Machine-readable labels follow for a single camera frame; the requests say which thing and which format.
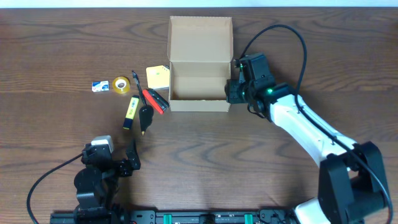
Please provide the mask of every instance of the cardboard box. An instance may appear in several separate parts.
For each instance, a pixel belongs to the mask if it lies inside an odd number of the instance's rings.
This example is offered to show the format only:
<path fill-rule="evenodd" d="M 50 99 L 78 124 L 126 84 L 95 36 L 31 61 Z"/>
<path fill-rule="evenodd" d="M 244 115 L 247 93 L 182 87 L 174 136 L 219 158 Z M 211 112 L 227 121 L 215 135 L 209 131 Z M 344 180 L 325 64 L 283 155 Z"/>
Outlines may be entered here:
<path fill-rule="evenodd" d="M 172 111 L 228 112 L 224 86 L 231 77 L 232 18 L 171 16 L 167 55 Z"/>

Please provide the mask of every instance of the box flap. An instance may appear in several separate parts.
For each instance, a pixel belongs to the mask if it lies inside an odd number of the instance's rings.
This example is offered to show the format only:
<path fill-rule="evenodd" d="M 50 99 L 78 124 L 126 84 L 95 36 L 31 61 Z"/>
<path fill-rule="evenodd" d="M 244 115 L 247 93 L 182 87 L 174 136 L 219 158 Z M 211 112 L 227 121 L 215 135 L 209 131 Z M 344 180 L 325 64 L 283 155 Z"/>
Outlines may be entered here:
<path fill-rule="evenodd" d="M 170 100 L 171 111 L 228 112 L 230 104 L 225 100 Z"/>
<path fill-rule="evenodd" d="M 171 62 L 230 62 L 232 18 L 170 16 L 167 55 Z"/>

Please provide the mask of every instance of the table surface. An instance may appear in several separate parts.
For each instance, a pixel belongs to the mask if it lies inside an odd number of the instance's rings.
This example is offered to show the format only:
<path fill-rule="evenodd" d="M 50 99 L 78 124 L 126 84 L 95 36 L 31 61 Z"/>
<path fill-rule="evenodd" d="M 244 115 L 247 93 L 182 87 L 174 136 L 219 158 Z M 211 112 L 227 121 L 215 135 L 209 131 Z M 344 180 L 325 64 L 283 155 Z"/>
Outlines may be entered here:
<path fill-rule="evenodd" d="M 310 156 L 244 105 L 229 113 L 155 114 L 142 137 L 139 122 L 133 132 L 121 127 L 134 85 L 126 95 L 91 91 L 92 81 L 129 77 L 132 69 L 145 88 L 146 67 L 169 62 L 168 19 L 176 15 L 233 17 L 235 57 L 271 24 L 299 30 L 308 47 L 301 95 L 342 133 L 379 146 L 398 206 L 398 9 L 1 9 L 0 223 L 29 223 L 32 184 L 107 134 L 115 158 L 137 140 L 142 168 L 120 180 L 116 198 L 125 206 L 244 210 L 317 195 Z M 254 52 L 267 55 L 278 82 L 295 85 L 302 64 L 296 36 L 270 31 L 253 43 Z M 75 161 L 39 184 L 32 197 L 39 222 L 76 207 L 73 179 L 83 168 Z M 367 220 L 386 218 L 383 210 Z"/>

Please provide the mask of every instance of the cable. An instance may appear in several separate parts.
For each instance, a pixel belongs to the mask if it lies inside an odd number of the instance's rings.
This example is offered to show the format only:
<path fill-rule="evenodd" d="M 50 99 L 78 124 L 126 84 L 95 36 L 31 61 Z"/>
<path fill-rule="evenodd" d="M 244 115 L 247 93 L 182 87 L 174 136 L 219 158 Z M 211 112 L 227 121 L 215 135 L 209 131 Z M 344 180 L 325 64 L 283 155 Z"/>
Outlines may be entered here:
<path fill-rule="evenodd" d="M 351 155 L 359 164 L 360 166 L 365 169 L 373 178 L 374 180 L 377 182 L 377 184 L 380 186 L 381 191 L 383 196 L 386 199 L 387 202 L 387 206 L 388 206 L 388 210 L 389 210 L 389 215 L 388 215 L 388 219 L 387 219 L 387 224 L 392 223 L 392 219 L 394 217 L 394 209 L 392 206 L 392 201 L 391 198 L 385 188 L 385 186 L 382 184 L 382 182 L 380 181 L 380 179 L 377 177 L 377 175 L 374 173 L 374 171 L 359 157 L 357 156 L 348 146 L 344 145 L 339 139 L 337 139 L 336 136 L 330 134 L 327 130 L 325 130 L 323 127 L 321 127 L 317 122 L 315 122 L 311 117 L 309 117 L 309 115 L 304 111 L 303 106 L 300 106 L 299 100 L 298 100 L 298 95 L 299 95 L 299 90 L 300 90 L 300 86 L 301 86 L 301 82 L 303 80 L 304 77 L 304 71 L 305 71 L 305 66 L 307 64 L 307 46 L 305 45 L 305 41 L 303 39 L 303 37 L 300 35 L 299 32 L 297 32 L 293 27 L 287 26 L 287 25 L 273 25 L 270 27 L 267 27 L 265 29 L 263 29 L 262 31 L 260 31 L 257 35 L 255 35 L 250 42 L 248 43 L 248 45 L 244 48 L 242 54 L 241 54 L 241 58 L 244 57 L 246 51 L 248 50 L 248 48 L 250 47 L 250 45 L 253 43 L 254 40 L 256 40 L 261 34 L 263 34 L 265 31 L 267 30 L 271 30 L 273 28 L 276 27 L 281 27 L 281 28 L 286 28 L 290 31 L 292 31 L 301 41 L 302 47 L 303 47 L 303 65 L 301 68 L 301 72 L 300 72 L 300 76 L 298 78 L 297 81 L 297 86 L 295 89 L 295 95 L 294 95 L 294 101 L 295 104 L 298 108 L 298 110 L 305 116 L 305 118 L 307 118 L 316 128 L 318 128 L 321 132 L 323 132 L 326 136 L 328 136 L 333 142 L 337 143 L 340 147 L 342 147 L 345 151 L 347 151 L 347 153 L 349 155 Z"/>
<path fill-rule="evenodd" d="M 32 188 L 29 191 L 29 194 L 27 195 L 27 199 L 26 199 L 26 207 L 27 207 L 27 212 L 29 213 L 30 218 L 32 219 L 33 223 L 35 224 L 39 224 L 37 219 L 35 218 L 35 216 L 33 215 L 32 212 L 32 208 L 30 207 L 30 198 L 32 197 L 32 193 L 35 190 L 35 188 L 37 187 L 37 185 L 40 183 L 40 181 L 42 181 L 46 176 L 48 176 L 49 174 L 51 174 L 52 172 L 56 171 L 57 169 L 68 165 L 69 163 L 75 161 L 76 159 L 78 159 L 79 157 L 81 157 L 83 155 L 83 153 L 79 154 L 78 156 L 64 162 L 63 164 L 57 166 L 56 168 L 51 169 L 50 171 L 46 172 L 45 174 L 43 174 L 43 176 L 41 176 L 38 180 L 36 180 L 36 183 L 32 186 Z"/>

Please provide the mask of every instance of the yellow paper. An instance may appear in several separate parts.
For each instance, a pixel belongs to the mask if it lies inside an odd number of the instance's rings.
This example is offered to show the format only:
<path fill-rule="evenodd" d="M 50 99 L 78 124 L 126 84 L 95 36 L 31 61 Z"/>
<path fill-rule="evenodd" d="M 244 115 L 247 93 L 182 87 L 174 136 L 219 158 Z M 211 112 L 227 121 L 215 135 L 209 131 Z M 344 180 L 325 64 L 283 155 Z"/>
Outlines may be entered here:
<path fill-rule="evenodd" d="M 147 67 L 148 87 L 152 89 L 169 87 L 170 70 L 163 65 Z"/>

